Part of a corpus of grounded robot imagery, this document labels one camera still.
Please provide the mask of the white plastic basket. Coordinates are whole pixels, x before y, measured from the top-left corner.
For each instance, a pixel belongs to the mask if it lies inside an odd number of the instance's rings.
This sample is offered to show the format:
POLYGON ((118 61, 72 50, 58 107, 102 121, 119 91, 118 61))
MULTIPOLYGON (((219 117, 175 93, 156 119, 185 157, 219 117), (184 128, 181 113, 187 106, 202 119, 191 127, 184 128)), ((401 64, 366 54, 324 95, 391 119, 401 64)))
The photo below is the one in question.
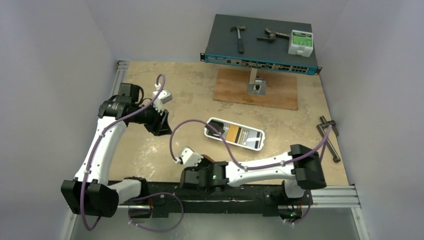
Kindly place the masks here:
POLYGON ((209 118, 207 123, 230 145, 253 151, 260 151, 264 146, 266 136, 263 130, 217 117, 209 118))

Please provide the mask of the brown leather card holder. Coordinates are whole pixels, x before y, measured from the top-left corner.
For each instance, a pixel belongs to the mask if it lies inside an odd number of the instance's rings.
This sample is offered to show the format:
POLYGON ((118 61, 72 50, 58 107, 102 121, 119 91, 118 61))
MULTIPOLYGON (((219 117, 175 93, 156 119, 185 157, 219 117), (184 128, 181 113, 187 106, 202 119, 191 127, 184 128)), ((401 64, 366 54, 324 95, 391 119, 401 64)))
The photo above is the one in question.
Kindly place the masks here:
POLYGON ((203 154, 202 157, 204 159, 208 160, 209 162, 214 162, 214 160, 211 157, 209 157, 208 155, 206 155, 206 154, 203 154))

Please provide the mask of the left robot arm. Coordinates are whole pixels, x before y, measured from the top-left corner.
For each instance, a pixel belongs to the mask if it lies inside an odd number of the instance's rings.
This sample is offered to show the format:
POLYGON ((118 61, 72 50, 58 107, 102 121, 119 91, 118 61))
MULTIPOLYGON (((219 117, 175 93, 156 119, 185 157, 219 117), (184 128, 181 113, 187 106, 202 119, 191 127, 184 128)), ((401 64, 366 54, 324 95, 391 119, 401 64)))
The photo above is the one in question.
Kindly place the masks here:
POLYGON ((77 215, 112 217, 118 205, 128 200, 138 205, 149 199, 146 180, 128 177, 109 184, 109 171, 118 143, 130 123, 143 125, 154 136, 169 135, 169 112, 163 105, 172 94, 156 84, 149 103, 142 105, 138 85, 121 83, 118 93, 104 101, 98 110, 96 132, 80 169, 72 180, 64 180, 61 193, 70 210, 77 215))

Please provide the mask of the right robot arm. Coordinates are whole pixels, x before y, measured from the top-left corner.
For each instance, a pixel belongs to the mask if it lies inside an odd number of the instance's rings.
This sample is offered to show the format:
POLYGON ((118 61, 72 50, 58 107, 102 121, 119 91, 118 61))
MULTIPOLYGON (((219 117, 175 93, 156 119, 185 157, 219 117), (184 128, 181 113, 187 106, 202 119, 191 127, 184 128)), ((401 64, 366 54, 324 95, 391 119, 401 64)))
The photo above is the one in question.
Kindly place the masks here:
POLYGON ((291 145, 289 151, 276 156, 239 164, 211 161, 184 147, 176 161, 185 167, 180 177, 182 189, 223 191, 252 182, 283 180, 280 196, 292 204, 304 191, 327 187, 318 152, 301 144, 291 145))

